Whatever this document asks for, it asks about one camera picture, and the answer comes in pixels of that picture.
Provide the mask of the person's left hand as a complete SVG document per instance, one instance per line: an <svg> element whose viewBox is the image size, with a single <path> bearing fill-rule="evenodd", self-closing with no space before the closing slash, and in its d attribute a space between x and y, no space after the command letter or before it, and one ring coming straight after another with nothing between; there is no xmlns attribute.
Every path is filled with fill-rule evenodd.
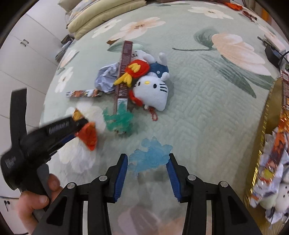
<svg viewBox="0 0 289 235"><path fill-rule="evenodd" d="M63 189L59 179L53 174L49 175L48 187L51 190L50 200L45 195L38 195L30 191L24 191L19 197L17 213L29 234L32 234L38 225L38 221L34 217L33 212L43 209L49 205L50 202L53 202Z"/></svg>

